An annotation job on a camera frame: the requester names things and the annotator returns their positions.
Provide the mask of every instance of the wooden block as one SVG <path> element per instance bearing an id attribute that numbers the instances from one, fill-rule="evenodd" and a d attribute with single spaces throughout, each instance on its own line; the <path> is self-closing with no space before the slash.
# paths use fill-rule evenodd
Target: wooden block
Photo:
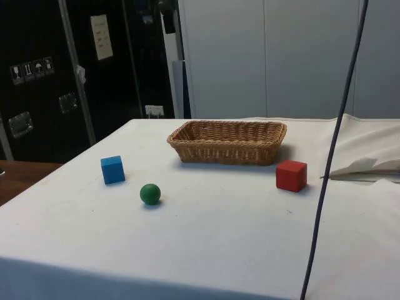
<path id="1" fill-rule="evenodd" d="M 125 181 L 123 162 L 120 156 L 102 158 L 101 170 L 105 184 Z"/>
<path id="2" fill-rule="evenodd" d="M 307 164 L 284 161 L 276 168 L 276 187 L 299 192 L 307 185 Z"/>

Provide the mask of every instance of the green ball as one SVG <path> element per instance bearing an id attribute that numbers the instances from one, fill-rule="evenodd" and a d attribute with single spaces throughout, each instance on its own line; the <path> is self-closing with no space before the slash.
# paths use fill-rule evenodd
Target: green ball
<path id="1" fill-rule="evenodd" d="M 161 190 L 155 184 L 147 184 L 140 190 L 140 198 L 147 205 L 157 205 L 160 202 Z"/>

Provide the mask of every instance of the white label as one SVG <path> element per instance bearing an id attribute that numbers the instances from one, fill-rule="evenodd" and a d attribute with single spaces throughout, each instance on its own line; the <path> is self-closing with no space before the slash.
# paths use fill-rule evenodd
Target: white label
<path id="1" fill-rule="evenodd" d="M 91 16 L 94 44 L 96 46 L 97 59 L 100 61 L 113 56 L 113 47 L 111 46 L 110 34 L 108 31 L 107 16 Z"/>
<path id="2" fill-rule="evenodd" d="M 148 116 L 164 116 L 164 108 L 161 105 L 146 105 L 144 108 Z"/>

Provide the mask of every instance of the power outlet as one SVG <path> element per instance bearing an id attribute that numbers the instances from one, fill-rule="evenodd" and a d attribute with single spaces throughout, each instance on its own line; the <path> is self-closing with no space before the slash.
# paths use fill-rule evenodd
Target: power outlet
<path id="1" fill-rule="evenodd" d="M 147 116 L 164 116 L 164 107 L 162 105 L 146 105 L 144 108 Z"/>

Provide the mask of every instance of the black cable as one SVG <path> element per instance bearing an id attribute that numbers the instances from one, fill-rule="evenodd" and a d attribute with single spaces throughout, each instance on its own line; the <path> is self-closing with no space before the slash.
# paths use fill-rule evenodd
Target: black cable
<path id="1" fill-rule="evenodd" d="M 321 188 L 321 193 L 319 195 L 317 213 L 316 213 L 316 217 L 315 217 L 314 232 L 312 233 L 312 243 L 311 243 L 310 257 L 309 257 L 309 260 L 308 260 L 306 277 L 304 278 L 304 283 L 303 283 L 303 286 L 302 286 L 300 300 L 305 300 L 305 298 L 306 298 L 308 282 L 310 280 L 311 269 L 313 267 L 313 262 L 314 262 L 315 249 L 316 249 L 316 246 L 317 246 L 319 222 L 320 222 L 320 219 L 321 219 L 321 212 L 323 210 L 326 186 L 328 185 L 329 173 L 331 172 L 331 164 L 332 164 L 333 153 L 335 151 L 335 146 L 336 146 L 336 142 L 338 140 L 340 125 L 342 123 L 344 110 L 346 108 L 346 103 L 348 101 L 351 78 L 353 77 L 354 67 L 356 65 L 356 60 L 357 60 L 357 55 L 358 55 L 358 49 L 359 49 L 360 43 L 361 43 L 361 36 L 363 35 L 364 23 L 365 23 L 365 18 L 366 18 L 366 14 L 367 14 L 367 8 L 368 8 L 368 1 L 369 0 L 364 0 L 364 5 L 362 7 L 361 18 L 360 18 L 358 32 L 357 32 L 356 45 L 354 46 L 354 51 L 352 53 L 349 72 L 347 73 L 346 85 L 345 85 L 344 92 L 343 92 L 342 103 L 341 103 L 340 110 L 339 110 L 339 116 L 337 117 L 336 127 L 335 127 L 335 130 L 333 132 L 331 148 L 329 149 L 329 154 L 327 156 L 327 162 L 326 162 L 326 168 L 325 168 L 325 174 L 324 174 L 324 181 L 322 182 L 322 188 Z"/>

